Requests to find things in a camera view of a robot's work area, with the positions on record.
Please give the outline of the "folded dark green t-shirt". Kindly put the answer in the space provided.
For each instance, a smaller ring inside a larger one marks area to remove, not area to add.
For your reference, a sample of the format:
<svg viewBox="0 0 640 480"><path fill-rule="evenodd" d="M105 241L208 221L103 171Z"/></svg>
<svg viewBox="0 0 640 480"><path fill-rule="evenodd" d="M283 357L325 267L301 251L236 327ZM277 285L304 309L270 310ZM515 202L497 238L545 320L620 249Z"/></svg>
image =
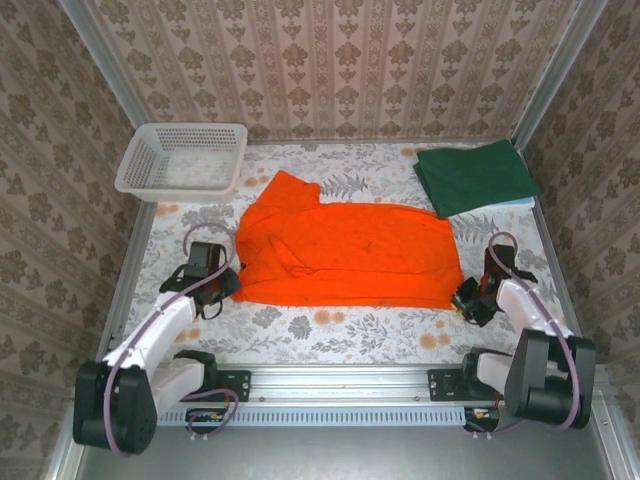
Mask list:
<svg viewBox="0 0 640 480"><path fill-rule="evenodd" d="M508 140L471 149L420 151L413 168L441 218L540 194L524 161Z"/></svg>

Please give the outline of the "aluminium table side rail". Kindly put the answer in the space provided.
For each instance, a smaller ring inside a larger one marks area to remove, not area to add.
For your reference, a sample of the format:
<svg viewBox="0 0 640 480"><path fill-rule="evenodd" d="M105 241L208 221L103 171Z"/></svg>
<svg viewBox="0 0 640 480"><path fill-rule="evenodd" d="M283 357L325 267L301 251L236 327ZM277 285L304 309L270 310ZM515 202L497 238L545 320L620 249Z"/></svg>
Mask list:
<svg viewBox="0 0 640 480"><path fill-rule="evenodd" d="M96 353L97 361L101 361L123 337L156 208L156 203L140 204Z"/></svg>
<svg viewBox="0 0 640 480"><path fill-rule="evenodd" d="M584 336L578 317L576 315L567 284L565 282L561 265L555 251L549 228L544 218L540 202L535 200L533 215L538 228L540 240L545 251L555 289L561 305L566 324L580 337Z"/></svg>

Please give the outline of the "floral tablecloth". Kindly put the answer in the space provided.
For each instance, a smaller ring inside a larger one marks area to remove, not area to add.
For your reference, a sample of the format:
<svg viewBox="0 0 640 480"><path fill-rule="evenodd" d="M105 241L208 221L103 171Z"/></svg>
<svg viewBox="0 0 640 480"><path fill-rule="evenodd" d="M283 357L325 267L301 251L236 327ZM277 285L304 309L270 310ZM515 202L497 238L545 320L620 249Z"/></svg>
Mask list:
<svg viewBox="0 0 640 480"><path fill-rule="evenodd" d="M161 203L154 209L124 333L148 314L161 283L186 257L184 240L224 242L209 222L235 228L271 178L286 171L317 183L323 202L405 204L429 209L413 166L417 146L398 143L256 145L247 148L233 198L221 204ZM532 272L541 297L563 315L556 273L533 202L483 207L451 220L463 273L479 277L489 241L516 241L517 266ZM444 364L474 347L512 351L518 332L504 314L483 327L451 310L281 307L226 301L180 332L174 350L209 351L226 364Z"/></svg>

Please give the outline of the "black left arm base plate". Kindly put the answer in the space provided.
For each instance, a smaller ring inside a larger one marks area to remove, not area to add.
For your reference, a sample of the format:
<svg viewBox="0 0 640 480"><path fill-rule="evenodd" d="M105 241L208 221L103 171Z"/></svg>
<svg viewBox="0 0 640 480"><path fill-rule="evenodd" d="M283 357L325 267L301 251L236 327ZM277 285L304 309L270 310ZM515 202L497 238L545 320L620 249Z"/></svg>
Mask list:
<svg viewBox="0 0 640 480"><path fill-rule="evenodd" d="M247 402L251 389L252 373L250 370L218 370L206 379L199 393L211 390L227 389L235 392L240 402Z"/></svg>

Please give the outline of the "orange t-shirt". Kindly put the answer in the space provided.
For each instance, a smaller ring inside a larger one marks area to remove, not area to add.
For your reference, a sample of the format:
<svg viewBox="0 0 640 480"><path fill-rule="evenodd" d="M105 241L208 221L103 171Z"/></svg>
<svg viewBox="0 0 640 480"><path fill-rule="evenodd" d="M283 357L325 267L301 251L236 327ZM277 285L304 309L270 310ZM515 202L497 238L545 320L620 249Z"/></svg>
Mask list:
<svg viewBox="0 0 640 480"><path fill-rule="evenodd" d="M278 172L242 216L237 302L447 309L463 281L449 221L383 203L324 203Z"/></svg>

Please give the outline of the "thin aluminium rail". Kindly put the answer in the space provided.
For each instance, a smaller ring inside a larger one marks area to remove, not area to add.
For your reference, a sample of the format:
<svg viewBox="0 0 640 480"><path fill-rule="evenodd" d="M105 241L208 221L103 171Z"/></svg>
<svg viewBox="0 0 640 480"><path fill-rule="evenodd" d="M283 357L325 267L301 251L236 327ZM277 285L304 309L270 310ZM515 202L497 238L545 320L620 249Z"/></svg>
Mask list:
<svg viewBox="0 0 640 480"><path fill-rule="evenodd" d="M383 138L383 139L306 139L306 140L249 140L250 146L266 145L360 145L360 144L409 144L409 145L435 145L435 146L480 146L500 141L499 137L488 138Z"/></svg>

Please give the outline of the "grey metal sheet panel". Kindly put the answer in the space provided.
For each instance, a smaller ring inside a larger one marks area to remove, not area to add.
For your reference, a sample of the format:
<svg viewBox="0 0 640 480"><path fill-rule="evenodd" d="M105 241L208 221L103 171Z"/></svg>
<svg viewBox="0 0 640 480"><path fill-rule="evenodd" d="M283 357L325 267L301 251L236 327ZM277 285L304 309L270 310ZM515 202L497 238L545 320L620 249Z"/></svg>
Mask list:
<svg viewBox="0 0 640 480"><path fill-rule="evenodd" d="M237 427L206 441L160 428L122 459L85 453L78 480L612 480L593 428Z"/></svg>

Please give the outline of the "wide aluminium frame rail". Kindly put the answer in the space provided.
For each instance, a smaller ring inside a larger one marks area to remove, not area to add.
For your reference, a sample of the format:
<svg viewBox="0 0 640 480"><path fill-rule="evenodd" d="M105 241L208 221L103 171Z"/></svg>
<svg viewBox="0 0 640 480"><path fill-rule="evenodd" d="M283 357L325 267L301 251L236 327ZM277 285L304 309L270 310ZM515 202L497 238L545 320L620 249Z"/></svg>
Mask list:
<svg viewBox="0 0 640 480"><path fill-rule="evenodd" d="M154 407L161 413L184 403L196 393L201 402L220 402L222 393L199 393L204 381L218 370L250 370L247 405L355 406L409 404L489 404L489 401L443 401L430 399L427 372L445 365L221 365L206 366L193 359L177 359L152 373L133 366L116 373L112 388L116 401Z"/></svg>

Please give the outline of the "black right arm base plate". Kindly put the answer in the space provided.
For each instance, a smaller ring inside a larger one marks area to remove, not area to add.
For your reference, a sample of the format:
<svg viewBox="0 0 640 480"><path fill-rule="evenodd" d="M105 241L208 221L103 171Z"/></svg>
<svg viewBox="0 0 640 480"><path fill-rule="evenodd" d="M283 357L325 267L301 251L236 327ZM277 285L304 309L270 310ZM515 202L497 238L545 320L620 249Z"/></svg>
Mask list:
<svg viewBox="0 0 640 480"><path fill-rule="evenodd" d="M489 401L501 395L462 368L430 369L427 372L430 399L443 401Z"/></svg>

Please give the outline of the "white perforated plastic basket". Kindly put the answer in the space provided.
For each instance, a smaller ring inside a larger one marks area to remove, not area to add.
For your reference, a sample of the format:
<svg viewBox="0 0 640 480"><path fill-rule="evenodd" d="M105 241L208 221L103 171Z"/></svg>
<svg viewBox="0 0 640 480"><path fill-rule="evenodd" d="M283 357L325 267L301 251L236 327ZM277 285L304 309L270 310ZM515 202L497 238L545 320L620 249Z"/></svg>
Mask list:
<svg viewBox="0 0 640 480"><path fill-rule="evenodd" d="M126 149L115 188L146 202L226 203L247 141L247 128L236 123L144 124Z"/></svg>

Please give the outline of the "aluminium frame post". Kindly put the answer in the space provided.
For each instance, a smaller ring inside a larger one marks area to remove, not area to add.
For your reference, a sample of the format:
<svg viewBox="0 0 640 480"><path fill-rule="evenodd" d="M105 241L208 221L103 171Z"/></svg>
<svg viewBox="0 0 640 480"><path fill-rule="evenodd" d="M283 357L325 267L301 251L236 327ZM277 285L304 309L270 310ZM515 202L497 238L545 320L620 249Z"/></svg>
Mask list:
<svg viewBox="0 0 640 480"><path fill-rule="evenodd" d="M114 49L99 26L98 17L92 11L91 4L86 0L59 0L59 3L131 124L138 128L149 123L151 116L142 97L130 83L122 62L117 59Z"/></svg>
<svg viewBox="0 0 640 480"><path fill-rule="evenodd" d="M522 151L550 107L608 0L580 0L511 138Z"/></svg>

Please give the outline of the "aluminium lower frame rail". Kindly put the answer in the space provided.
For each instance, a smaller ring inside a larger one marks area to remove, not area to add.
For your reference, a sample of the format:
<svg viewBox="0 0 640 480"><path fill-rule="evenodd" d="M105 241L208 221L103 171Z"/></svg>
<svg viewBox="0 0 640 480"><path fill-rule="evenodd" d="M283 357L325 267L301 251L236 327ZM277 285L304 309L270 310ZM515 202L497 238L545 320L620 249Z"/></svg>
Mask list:
<svg viewBox="0 0 640 480"><path fill-rule="evenodd" d="M612 480L636 480L635 451L620 407L594 401L592 417Z"/></svg>
<svg viewBox="0 0 640 480"><path fill-rule="evenodd" d="M74 401L70 400L44 480L77 480L82 475L86 447L73 439Z"/></svg>

